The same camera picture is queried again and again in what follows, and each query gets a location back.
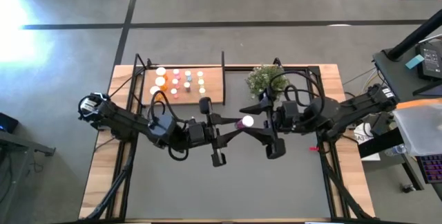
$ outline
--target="potted plant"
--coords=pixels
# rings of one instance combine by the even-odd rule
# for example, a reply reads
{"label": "potted plant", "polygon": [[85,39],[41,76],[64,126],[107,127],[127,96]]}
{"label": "potted plant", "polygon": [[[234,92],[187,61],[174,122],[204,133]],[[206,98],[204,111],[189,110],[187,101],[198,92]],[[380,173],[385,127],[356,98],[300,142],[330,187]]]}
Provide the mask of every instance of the potted plant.
{"label": "potted plant", "polygon": [[[261,65],[253,68],[253,71],[250,72],[246,79],[252,97],[259,96],[259,94],[269,86],[271,78],[282,72],[284,71],[276,65]],[[271,85],[274,90],[283,91],[285,87],[289,85],[289,80],[282,75],[274,79]],[[280,94],[281,92],[277,92],[275,96],[279,97]]]}

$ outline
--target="wire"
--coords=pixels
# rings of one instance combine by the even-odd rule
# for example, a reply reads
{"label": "wire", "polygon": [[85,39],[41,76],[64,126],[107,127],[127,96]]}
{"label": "wire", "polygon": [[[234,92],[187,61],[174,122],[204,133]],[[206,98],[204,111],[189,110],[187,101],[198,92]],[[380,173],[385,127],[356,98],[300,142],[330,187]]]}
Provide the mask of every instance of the wire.
{"label": "wire", "polygon": [[351,140],[351,141],[355,142],[356,144],[359,144],[359,142],[352,137],[346,136],[344,134],[342,135],[342,137],[347,138],[348,140]]}
{"label": "wire", "polygon": [[311,92],[311,91],[308,91],[308,90],[305,90],[305,89],[297,89],[293,84],[290,84],[290,85],[286,86],[285,89],[284,89],[284,96],[285,96],[285,99],[287,101],[290,101],[289,92],[294,92],[295,93],[296,103],[298,103],[298,105],[300,105],[300,106],[305,106],[305,107],[308,106],[308,104],[301,103],[301,101],[299,100],[298,92],[305,92],[305,93],[308,93],[310,95],[314,95],[316,97],[319,97],[319,95],[317,93],[315,93],[315,92]]}
{"label": "wire", "polygon": [[[165,95],[162,91],[156,91],[156,92],[152,95],[151,106],[153,106],[153,103],[155,102],[155,98],[156,98],[156,96],[157,96],[158,94],[161,94],[161,95],[163,96],[164,101],[166,101],[167,109],[171,112],[171,114],[172,114],[173,118],[175,119],[175,121],[176,121],[176,122],[181,122],[181,123],[187,123],[186,120],[182,120],[182,119],[180,119],[179,117],[176,116],[175,112],[172,110],[172,106],[171,106],[171,104],[170,104],[169,101],[167,100],[166,95]],[[153,120],[153,121],[156,121],[156,120],[155,120],[155,114],[154,114],[153,111],[151,111],[151,117],[152,117],[152,120]]]}
{"label": "wire", "polygon": [[367,87],[367,85],[368,85],[368,84],[369,84],[369,83],[375,78],[375,77],[374,77],[375,72],[376,72],[376,71],[373,71],[373,72],[370,74],[370,76],[367,78],[367,80],[365,81],[364,86],[362,87],[361,92],[359,93],[359,95],[361,95],[361,94],[364,93],[365,87]]}
{"label": "wire", "polygon": [[382,85],[384,85],[384,84],[388,85],[388,83],[385,81],[385,78],[383,76],[381,77],[381,75],[379,74],[379,70],[378,70],[378,76],[379,76],[379,79],[382,80]]}
{"label": "wire", "polygon": [[104,143],[100,144],[99,146],[95,147],[94,152],[96,152],[100,147],[102,147],[105,144],[108,144],[110,141],[114,140],[115,138],[111,138],[110,140],[105,141]]}
{"label": "wire", "polygon": [[168,153],[169,153],[169,156],[172,158],[172,159],[174,159],[174,160],[176,160],[176,161],[184,161],[184,160],[186,160],[187,159],[187,157],[189,157],[189,148],[186,148],[185,150],[184,150],[184,157],[182,157],[182,158],[178,158],[178,157],[176,157],[175,155],[173,155],[173,153],[172,153],[172,147],[169,145],[169,147],[168,147]]}
{"label": "wire", "polygon": [[372,69],[370,69],[370,70],[368,70],[368,71],[365,71],[364,73],[361,73],[360,75],[356,76],[355,78],[353,78],[353,79],[351,79],[351,80],[349,80],[349,81],[344,82],[344,83],[343,83],[343,86],[346,85],[347,83],[349,83],[349,82],[353,82],[354,80],[358,79],[359,77],[361,77],[361,76],[363,76],[363,75],[369,73],[369,72],[372,71],[373,69],[375,69],[375,68],[372,68]]}
{"label": "wire", "polygon": [[30,163],[29,165],[33,165],[33,167],[34,167],[34,172],[35,172],[35,173],[40,173],[40,172],[42,172],[43,169],[44,169],[44,166],[43,166],[43,165],[40,165],[39,163],[37,163],[37,162],[35,161],[35,156],[32,156],[32,159],[34,160],[34,162]]}
{"label": "wire", "polygon": [[[179,117],[176,116],[175,112],[173,112],[173,110],[172,110],[172,106],[171,106],[171,104],[170,104],[169,101],[167,100],[166,95],[165,95],[162,91],[156,91],[156,92],[152,95],[151,107],[149,107],[149,109],[148,109],[148,113],[149,113],[149,112],[151,113],[152,121],[154,121],[154,122],[157,121],[157,120],[155,119],[155,113],[154,113],[154,110],[153,110],[153,105],[155,105],[156,103],[160,103],[160,104],[163,106],[163,113],[162,113],[162,114],[164,114],[164,112],[165,112],[164,103],[161,102],[161,101],[155,101],[155,98],[157,97],[158,94],[161,94],[161,95],[163,96],[164,101],[166,102],[167,109],[171,112],[171,115],[173,116],[173,118],[175,119],[175,121],[176,121],[176,122],[182,122],[182,123],[184,123],[184,126],[182,127],[182,130],[185,130],[188,121],[187,121],[187,120],[182,120],[182,119],[180,119]],[[170,146],[170,144],[169,144],[169,146],[168,146],[168,148],[167,148],[167,151],[168,151],[168,153],[169,153],[169,156],[170,156],[172,159],[176,160],[176,161],[184,161],[184,160],[186,160],[186,159],[189,157],[189,146],[186,147],[186,148],[184,149],[184,156],[183,156],[182,158],[178,158],[177,156],[173,155],[173,153],[172,153],[172,147]]]}
{"label": "wire", "polygon": [[367,137],[373,137],[373,135],[368,135],[368,133],[367,133],[367,130],[365,130],[365,125],[366,125],[367,123],[366,122],[364,122],[364,124],[362,125],[362,129],[364,129],[364,133],[365,133],[365,135],[367,136]]}
{"label": "wire", "polygon": [[277,77],[280,77],[280,76],[283,76],[283,75],[286,75],[286,74],[300,75],[300,76],[304,77],[305,79],[307,79],[308,81],[310,81],[316,87],[316,89],[318,90],[319,97],[320,97],[320,109],[319,109],[319,111],[315,115],[311,116],[309,119],[304,120],[304,121],[302,121],[300,123],[297,123],[297,125],[299,125],[299,126],[306,125],[306,124],[312,122],[313,120],[315,120],[317,117],[319,117],[319,115],[323,112],[324,106],[325,106],[325,95],[324,95],[324,92],[321,90],[321,88],[319,88],[319,85],[312,78],[308,77],[307,75],[304,75],[303,73],[299,73],[298,71],[285,71],[285,72],[282,72],[281,74],[275,75],[273,78],[270,79],[270,83],[269,83],[270,89],[273,90],[273,88],[271,86],[271,83]]}
{"label": "wire", "polygon": [[353,93],[344,92],[344,94],[346,94],[346,95],[350,95],[350,96],[352,96],[352,97],[356,97]]}
{"label": "wire", "polygon": [[128,83],[128,81],[130,81],[134,77],[137,77],[140,73],[144,72],[145,70],[146,69],[144,69],[144,68],[139,69],[138,72],[136,72],[133,76],[131,76],[129,79],[127,79],[125,82],[123,82],[123,84],[121,86],[119,86],[119,88],[117,88],[117,90],[115,90],[111,95],[109,95],[109,97],[114,96],[114,94],[116,94],[121,88],[123,88],[124,85],[126,85],[126,83]]}
{"label": "wire", "polygon": [[154,103],[153,103],[153,105],[151,105],[148,109],[147,109],[147,120],[150,120],[150,118],[149,118],[149,115],[151,114],[151,111],[154,111],[154,109],[153,109],[153,107],[155,106],[155,104],[157,104],[157,103],[160,103],[161,105],[162,105],[162,107],[163,107],[163,112],[162,112],[162,114],[164,114],[165,112],[166,112],[166,105],[162,102],[162,101],[160,101],[160,100],[157,100],[157,101],[155,101]]}
{"label": "wire", "polygon": [[8,152],[8,160],[9,160],[9,169],[8,172],[10,177],[9,177],[9,185],[8,188],[6,189],[5,193],[3,194],[3,196],[0,198],[0,204],[2,204],[2,202],[5,200],[6,196],[8,195],[11,187],[12,187],[12,158],[11,158],[11,154],[10,151]]}

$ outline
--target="wooden tray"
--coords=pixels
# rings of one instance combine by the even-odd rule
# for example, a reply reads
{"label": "wooden tray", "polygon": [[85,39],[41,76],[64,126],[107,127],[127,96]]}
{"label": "wooden tray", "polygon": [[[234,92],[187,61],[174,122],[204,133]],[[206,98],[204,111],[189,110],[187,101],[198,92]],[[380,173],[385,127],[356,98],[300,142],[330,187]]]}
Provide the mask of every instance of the wooden tray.
{"label": "wooden tray", "polygon": [[[199,92],[200,85],[198,85],[197,72],[202,71],[204,75],[202,76],[204,80],[204,88],[206,89],[205,97],[210,97],[212,103],[222,103],[222,98],[224,94],[224,87],[222,85],[222,68],[182,68],[180,69],[180,88],[178,89],[178,98],[175,99],[171,94],[171,89],[175,88],[172,84],[172,79],[175,78],[172,73],[173,69],[166,69],[167,74],[167,90],[164,92],[166,94],[167,100],[171,104],[198,104],[201,95]],[[186,82],[185,71],[191,71],[192,81],[191,92],[187,93],[184,89],[184,83]],[[151,104],[151,87],[155,86],[155,79],[157,74],[155,70],[149,70],[146,72],[146,77],[144,79],[143,88],[143,99],[142,103],[145,105]]]}

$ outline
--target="black metal frame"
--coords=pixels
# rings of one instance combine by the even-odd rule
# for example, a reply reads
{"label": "black metal frame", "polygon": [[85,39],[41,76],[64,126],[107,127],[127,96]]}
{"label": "black metal frame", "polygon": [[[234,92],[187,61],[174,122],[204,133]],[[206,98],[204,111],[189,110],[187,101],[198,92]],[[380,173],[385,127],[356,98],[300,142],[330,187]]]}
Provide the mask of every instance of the black metal frame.
{"label": "black metal frame", "polygon": [[[144,71],[142,73],[138,73],[138,69],[144,69]],[[137,100],[137,110],[136,110],[136,114],[141,114],[142,113],[142,109],[144,108],[144,106],[141,104],[140,100],[142,98],[143,95],[143,89],[144,89],[144,78],[146,76],[146,71],[147,71],[147,67],[144,64],[144,62],[142,61],[141,57],[136,54],[134,62],[133,62],[133,70],[132,70],[132,80],[131,80],[131,85],[129,87],[129,94],[128,94],[128,100],[126,103],[126,110],[131,111],[131,109],[133,108],[133,101]],[[136,84],[137,84],[137,80],[138,78],[141,77],[141,86],[140,86],[140,94],[137,96],[135,96],[135,88],[136,88]],[[126,143],[129,142],[131,144],[131,151],[133,151],[133,158],[135,159],[135,151],[137,148],[137,136],[133,138],[133,140],[125,140],[124,142],[120,142],[119,146],[118,146],[118,152],[117,152],[117,159],[115,161],[115,168],[114,168],[114,172],[113,172],[113,179],[112,179],[112,184],[115,183],[115,181],[118,179],[119,175],[122,172],[122,164],[123,164],[123,157],[124,157],[124,150],[126,148]],[[115,221],[121,221],[124,220],[126,218],[126,209],[127,209],[127,197],[129,194],[129,185],[131,183],[131,175],[132,175],[132,167],[129,169],[129,172],[127,173],[127,175],[124,177],[125,179],[125,183],[124,183],[124,188],[123,188],[123,196],[122,196],[122,204],[120,206],[120,210],[119,210],[119,216],[117,218],[114,218],[114,206],[115,206],[115,195],[111,196],[111,199],[109,201],[108,207],[107,207],[107,212],[106,212],[106,219],[113,219]]]}
{"label": "black metal frame", "polygon": [[[371,140],[364,142],[358,146],[359,154],[361,158],[373,155],[375,153],[382,152],[386,149],[395,147],[396,145],[403,144],[403,139],[399,128],[395,128],[391,131],[388,131],[382,135],[373,137]],[[419,177],[414,173],[413,167],[408,162],[407,157],[404,154],[402,155],[402,159],[404,162],[402,163],[402,167],[405,170],[408,178],[413,184],[413,188],[415,190],[424,190]]]}
{"label": "black metal frame", "polygon": [[[145,68],[146,70],[153,70],[156,69],[157,67],[159,67],[159,64],[153,64],[152,61],[150,59],[147,59],[147,63],[146,65],[144,65],[144,63],[142,62],[140,56],[137,54],[135,56],[135,61],[134,61],[134,69],[133,69],[133,73],[132,76],[134,76],[136,74],[137,68],[140,68],[140,66],[137,66],[137,61],[141,61],[142,63],[142,68]],[[223,74],[223,105],[225,105],[225,95],[226,95],[226,84],[225,84],[225,73],[226,72],[230,72],[230,71],[252,71],[253,67],[252,66],[225,66],[225,62],[224,62],[224,51],[222,51],[221,53],[221,67],[222,67],[222,74]],[[167,66],[167,68],[200,68],[200,66],[186,66],[186,65],[177,65],[177,66]],[[286,66],[284,67],[285,71],[300,71],[303,72],[305,74],[310,74],[314,80],[317,81],[320,90],[324,90],[323,88],[323,83],[321,80],[321,76],[320,76],[320,69],[318,66]],[[142,83],[144,83],[144,76],[145,73],[142,73]],[[132,103],[134,100],[133,94],[134,94],[134,90],[135,90],[135,84],[136,84],[136,80],[132,80],[131,82],[131,87],[129,90],[129,96],[128,96],[128,104],[126,106],[126,109],[131,109],[132,107]],[[307,88],[309,90],[313,90],[313,84],[307,83]],[[142,90],[143,88],[141,88],[140,91],[140,98],[142,95]],[[139,103],[139,108],[137,110],[137,113],[141,113],[143,106]],[[136,151],[136,144],[137,141],[136,140],[131,140],[131,145],[135,145],[135,151]],[[323,148],[323,142],[318,142],[318,145],[321,146]],[[123,160],[123,154],[124,154],[124,149],[125,149],[125,145],[123,142],[120,143],[119,147],[118,147],[118,152],[117,152],[117,162],[115,164],[115,170],[114,170],[114,180],[116,179],[116,177],[119,175],[120,171],[121,171],[121,166],[122,166],[122,160]],[[336,172],[336,175],[338,176],[339,180],[342,180],[342,174],[341,174],[341,170],[340,170],[340,166],[339,166],[339,162],[338,162],[338,153],[336,150],[336,146],[334,144],[330,144],[330,150],[331,150],[331,159],[333,161],[333,165],[334,165],[334,171]],[[326,166],[326,164],[328,163],[326,161],[326,157],[325,156],[320,156],[321,159],[321,166],[323,167],[323,170]],[[323,176],[324,176],[324,184],[325,184],[325,191],[327,193],[327,201],[329,203],[329,210],[330,210],[330,216],[332,218],[337,217],[336,216],[336,206],[334,204],[334,199],[333,199],[333,192],[332,192],[332,186],[331,186],[331,182],[330,182],[330,178],[329,176],[323,172]],[[122,195],[122,207],[120,209],[119,212],[119,217],[116,218],[116,221],[123,221],[126,218],[126,208],[127,208],[127,198],[128,198],[128,191],[129,191],[129,183],[130,183],[130,177],[131,177],[131,170],[130,173],[128,174],[128,177],[126,178],[126,183],[124,185],[124,190],[123,190],[123,195]],[[113,207],[114,207],[114,201],[115,199],[112,200],[112,204],[109,205],[108,207],[108,211],[106,213],[106,218],[113,218]],[[344,218],[349,218],[349,211],[348,211],[348,205],[347,203],[344,201],[343,197],[340,196],[340,202],[341,202],[341,208],[343,210],[343,214],[344,214]]]}

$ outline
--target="plastic container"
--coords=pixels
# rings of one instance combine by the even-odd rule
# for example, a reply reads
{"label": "plastic container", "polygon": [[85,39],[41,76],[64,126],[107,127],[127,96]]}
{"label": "plastic container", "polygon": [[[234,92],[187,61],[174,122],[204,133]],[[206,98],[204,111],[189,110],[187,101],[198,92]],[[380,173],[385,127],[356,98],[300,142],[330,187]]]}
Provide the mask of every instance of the plastic container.
{"label": "plastic container", "polygon": [[396,156],[396,155],[404,154],[405,152],[407,152],[407,148],[405,148],[404,144],[400,144],[400,145],[396,145],[395,147],[392,147],[390,149],[386,149],[384,152],[385,152],[385,155],[387,155],[387,156]]}
{"label": "plastic container", "polygon": [[411,156],[442,153],[442,104],[398,109],[393,114]]}

